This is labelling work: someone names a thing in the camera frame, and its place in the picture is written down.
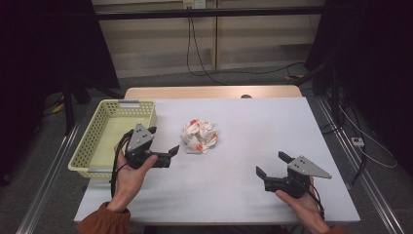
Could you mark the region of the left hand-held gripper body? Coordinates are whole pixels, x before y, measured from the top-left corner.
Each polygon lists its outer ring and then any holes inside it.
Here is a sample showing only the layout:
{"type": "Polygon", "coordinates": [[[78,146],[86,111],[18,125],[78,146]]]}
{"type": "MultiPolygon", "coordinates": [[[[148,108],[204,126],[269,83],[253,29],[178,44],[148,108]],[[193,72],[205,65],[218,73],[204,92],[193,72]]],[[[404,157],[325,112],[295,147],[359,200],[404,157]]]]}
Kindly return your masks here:
{"type": "Polygon", "coordinates": [[[130,167],[139,169],[153,155],[157,156],[153,168],[168,168],[170,166],[171,156],[168,153],[153,152],[150,149],[153,140],[154,134],[149,133],[142,124],[137,123],[132,130],[125,150],[125,158],[130,167]]]}

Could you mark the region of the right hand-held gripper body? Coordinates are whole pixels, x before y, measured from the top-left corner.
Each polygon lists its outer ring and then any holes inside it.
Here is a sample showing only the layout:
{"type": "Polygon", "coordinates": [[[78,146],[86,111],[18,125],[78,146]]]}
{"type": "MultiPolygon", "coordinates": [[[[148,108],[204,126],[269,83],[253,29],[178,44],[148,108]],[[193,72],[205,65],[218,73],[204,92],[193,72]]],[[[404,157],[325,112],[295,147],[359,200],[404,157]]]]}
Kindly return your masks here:
{"type": "Polygon", "coordinates": [[[263,179],[266,191],[281,190],[289,196],[299,199],[310,189],[311,176],[332,178],[331,174],[304,156],[292,159],[293,161],[287,164],[287,176],[283,178],[266,176],[263,179]]]}

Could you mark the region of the white and orange paper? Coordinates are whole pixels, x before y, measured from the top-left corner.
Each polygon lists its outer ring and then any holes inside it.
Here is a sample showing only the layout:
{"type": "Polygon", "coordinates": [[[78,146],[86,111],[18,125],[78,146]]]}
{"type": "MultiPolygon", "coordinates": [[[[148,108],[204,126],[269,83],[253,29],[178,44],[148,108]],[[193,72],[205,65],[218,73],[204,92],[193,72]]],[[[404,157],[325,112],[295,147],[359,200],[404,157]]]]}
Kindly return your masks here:
{"type": "Polygon", "coordinates": [[[207,154],[217,143],[218,132],[204,119],[193,119],[182,128],[181,139],[189,154],[207,154]]]}

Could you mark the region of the pale yellow perforated plastic basket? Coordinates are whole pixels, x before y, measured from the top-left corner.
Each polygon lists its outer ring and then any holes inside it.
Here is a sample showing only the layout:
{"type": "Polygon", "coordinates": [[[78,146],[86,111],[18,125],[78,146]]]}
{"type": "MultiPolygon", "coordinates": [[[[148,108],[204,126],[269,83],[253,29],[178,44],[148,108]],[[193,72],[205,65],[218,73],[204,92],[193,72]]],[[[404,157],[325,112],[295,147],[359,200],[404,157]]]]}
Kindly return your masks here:
{"type": "Polygon", "coordinates": [[[86,178],[110,178],[113,147],[137,123],[146,128],[156,124],[155,102],[151,100],[105,99],[96,108],[68,169],[86,178]]]}

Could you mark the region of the person's right hand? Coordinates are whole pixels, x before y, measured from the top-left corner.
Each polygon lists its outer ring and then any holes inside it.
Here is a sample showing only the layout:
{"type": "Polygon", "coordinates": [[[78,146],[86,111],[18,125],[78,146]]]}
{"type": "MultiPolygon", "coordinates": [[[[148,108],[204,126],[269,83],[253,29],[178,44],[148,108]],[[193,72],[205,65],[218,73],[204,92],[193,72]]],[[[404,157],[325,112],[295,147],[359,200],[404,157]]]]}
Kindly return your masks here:
{"type": "Polygon", "coordinates": [[[275,194],[294,210],[298,220],[310,234],[326,234],[331,230],[320,215],[313,187],[299,199],[281,190],[277,190],[275,194]]]}

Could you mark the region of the person's left hand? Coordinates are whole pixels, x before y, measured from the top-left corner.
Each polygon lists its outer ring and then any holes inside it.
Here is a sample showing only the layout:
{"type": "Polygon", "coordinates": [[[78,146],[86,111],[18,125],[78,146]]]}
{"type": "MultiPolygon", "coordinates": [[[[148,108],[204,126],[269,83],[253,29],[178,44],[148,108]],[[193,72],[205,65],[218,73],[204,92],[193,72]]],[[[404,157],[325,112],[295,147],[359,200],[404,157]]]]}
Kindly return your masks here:
{"type": "Polygon", "coordinates": [[[137,170],[127,165],[124,153],[118,154],[116,189],[107,209],[113,213],[122,213],[142,187],[147,172],[154,166],[158,157],[150,156],[137,170]]]}

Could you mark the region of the white table cover sheet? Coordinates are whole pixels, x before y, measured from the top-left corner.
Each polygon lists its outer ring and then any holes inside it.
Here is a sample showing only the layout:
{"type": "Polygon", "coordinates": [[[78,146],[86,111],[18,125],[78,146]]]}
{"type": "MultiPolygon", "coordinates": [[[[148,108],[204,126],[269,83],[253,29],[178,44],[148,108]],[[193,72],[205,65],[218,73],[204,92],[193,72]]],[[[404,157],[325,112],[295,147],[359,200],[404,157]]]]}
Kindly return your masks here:
{"type": "Polygon", "coordinates": [[[255,170],[284,177],[278,154],[303,155],[330,173],[315,187],[330,223],[354,222],[357,209],[303,97],[159,99],[151,146],[166,152],[182,146],[185,124],[213,123],[217,143],[206,154],[179,150],[167,169],[148,172],[129,206],[131,220],[150,225],[289,224],[291,208],[264,188],[255,170]]]}

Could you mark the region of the black metal stand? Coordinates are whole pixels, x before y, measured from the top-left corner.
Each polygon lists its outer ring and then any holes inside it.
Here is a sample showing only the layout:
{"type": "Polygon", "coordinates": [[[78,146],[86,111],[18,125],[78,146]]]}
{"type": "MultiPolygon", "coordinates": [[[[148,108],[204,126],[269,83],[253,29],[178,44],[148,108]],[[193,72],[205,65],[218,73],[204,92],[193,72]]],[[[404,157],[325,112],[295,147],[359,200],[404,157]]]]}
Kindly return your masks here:
{"type": "Polygon", "coordinates": [[[65,122],[66,122],[65,134],[68,136],[74,127],[75,119],[74,119],[74,113],[73,113],[72,95],[71,95],[69,81],[65,79],[62,83],[62,86],[63,86],[62,93],[63,93],[65,122]]]}

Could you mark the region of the black horizontal metal bar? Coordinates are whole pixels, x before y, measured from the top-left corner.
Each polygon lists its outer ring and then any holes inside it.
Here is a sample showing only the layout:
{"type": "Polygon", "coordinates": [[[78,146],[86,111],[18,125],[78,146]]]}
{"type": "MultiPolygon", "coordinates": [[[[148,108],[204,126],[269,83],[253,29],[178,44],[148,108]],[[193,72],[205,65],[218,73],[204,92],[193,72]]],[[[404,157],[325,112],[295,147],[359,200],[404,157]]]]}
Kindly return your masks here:
{"type": "Polygon", "coordinates": [[[97,12],[98,20],[151,20],[151,19],[184,19],[184,18],[218,18],[249,16],[296,16],[319,15],[324,12],[323,6],[280,7],[280,8],[237,8],[237,9],[195,9],[195,10],[162,10],[135,12],[97,12]]]}

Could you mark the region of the black curtain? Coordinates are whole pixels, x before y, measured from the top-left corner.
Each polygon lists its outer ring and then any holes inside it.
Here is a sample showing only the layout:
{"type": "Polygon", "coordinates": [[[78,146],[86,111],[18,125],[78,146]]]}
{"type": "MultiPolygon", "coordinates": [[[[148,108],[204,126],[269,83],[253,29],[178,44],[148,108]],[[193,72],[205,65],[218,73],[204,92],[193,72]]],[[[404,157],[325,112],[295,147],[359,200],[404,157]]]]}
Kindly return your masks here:
{"type": "Polygon", "coordinates": [[[89,88],[121,95],[92,0],[0,0],[0,186],[28,147],[44,101],[63,91],[90,100],[89,88]]]}
{"type": "Polygon", "coordinates": [[[330,60],[357,108],[413,173],[413,0],[325,0],[309,70],[330,60]]]}

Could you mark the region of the aluminium floor rail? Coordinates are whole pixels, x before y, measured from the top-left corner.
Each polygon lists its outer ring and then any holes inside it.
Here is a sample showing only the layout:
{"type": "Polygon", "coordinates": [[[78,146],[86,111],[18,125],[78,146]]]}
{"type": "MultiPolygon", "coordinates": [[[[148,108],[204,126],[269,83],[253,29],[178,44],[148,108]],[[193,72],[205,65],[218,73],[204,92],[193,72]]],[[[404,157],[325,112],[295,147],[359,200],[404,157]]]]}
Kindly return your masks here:
{"type": "MultiPolygon", "coordinates": [[[[332,128],[336,128],[334,134],[355,172],[357,172],[359,169],[359,164],[361,163],[361,156],[358,153],[357,147],[351,143],[351,140],[345,130],[343,128],[339,128],[333,120],[333,116],[330,113],[331,108],[327,100],[324,97],[317,97],[317,101],[329,125],[332,128]]],[[[383,193],[380,191],[367,169],[363,170],[363,173],[358,177],[357,181],[362,185],[367,197],[372,202],[372,205],[383,222],[387,232],[389,234],[406,234],[406,231],[403,229],[401,222],[396,217],[394,210],[383,193]]]]}
{"type": "Polygon", "coordinates": [[[45,123],[30,148],[22,184],[32,186],[16,234],[75,234],[77,213],[87,181],[67,169],[75,145],[84,131],[77,122],[67,131],[59,121],[45,123]]]}

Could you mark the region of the white wall socket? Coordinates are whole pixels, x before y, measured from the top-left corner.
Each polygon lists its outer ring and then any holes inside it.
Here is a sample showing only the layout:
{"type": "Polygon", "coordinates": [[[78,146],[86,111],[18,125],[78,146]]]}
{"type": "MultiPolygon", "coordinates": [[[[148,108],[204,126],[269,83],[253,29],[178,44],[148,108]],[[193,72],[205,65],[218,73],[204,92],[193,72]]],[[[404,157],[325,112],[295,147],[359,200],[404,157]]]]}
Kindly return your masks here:
{"type": "Polygon", "coordinates": [[[183,8],[190,9],[205,9],[207,7],[206,0],[182,0],[183,8]]]}

